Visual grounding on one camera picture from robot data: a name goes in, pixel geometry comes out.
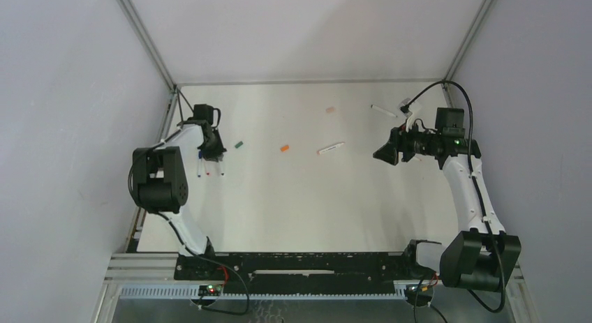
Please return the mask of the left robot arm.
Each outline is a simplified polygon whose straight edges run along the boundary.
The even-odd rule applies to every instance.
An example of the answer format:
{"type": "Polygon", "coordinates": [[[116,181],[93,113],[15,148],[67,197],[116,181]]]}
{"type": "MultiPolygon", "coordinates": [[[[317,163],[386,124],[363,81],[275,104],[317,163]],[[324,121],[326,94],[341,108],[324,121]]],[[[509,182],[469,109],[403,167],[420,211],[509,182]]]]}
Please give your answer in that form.
{"type": "Polygon", "coordinates": [[[223,168],[227,149],[219,132],[221,110],[197,104],[173,133],[132,153],[128,191],[135,204],[161,217],[179,241],[179,254],[204,256],[214,252],[209,237],[191,215],[190,174],[208,174],[207,163],[223,168]]]}

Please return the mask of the blue cap pen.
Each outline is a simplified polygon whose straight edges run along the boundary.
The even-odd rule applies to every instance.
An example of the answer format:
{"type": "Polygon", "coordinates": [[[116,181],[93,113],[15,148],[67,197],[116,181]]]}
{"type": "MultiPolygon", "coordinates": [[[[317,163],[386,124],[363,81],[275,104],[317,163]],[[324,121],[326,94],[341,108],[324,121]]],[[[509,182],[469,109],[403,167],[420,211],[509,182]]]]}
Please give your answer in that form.
{"type": "Polygon", "coordinates": [[[201,150],[198,150],[197,176],[198,176],[198,178],[200,178],[202,176],[202,152],[201,152],[201,150]]]}

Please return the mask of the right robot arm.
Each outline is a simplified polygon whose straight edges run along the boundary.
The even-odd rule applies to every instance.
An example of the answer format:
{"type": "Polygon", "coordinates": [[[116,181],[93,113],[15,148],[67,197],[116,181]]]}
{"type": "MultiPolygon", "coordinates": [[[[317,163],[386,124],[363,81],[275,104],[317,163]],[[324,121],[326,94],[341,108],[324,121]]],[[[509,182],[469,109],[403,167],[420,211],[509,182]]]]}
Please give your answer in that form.
{"type": "Polygon", "coordinates": [[[464,111],[437,109],[433,129],[407,123],[393,128],[373,158],[397,165],[416,155],[437,161],[452,192],[459,233],[448,245],[410,241],[405,254],[412,266],[436,273],[446,287],[501,292],[517,263],[521,242],[506,232],[494,211],[478,144],[465,136],[464,111]]]}

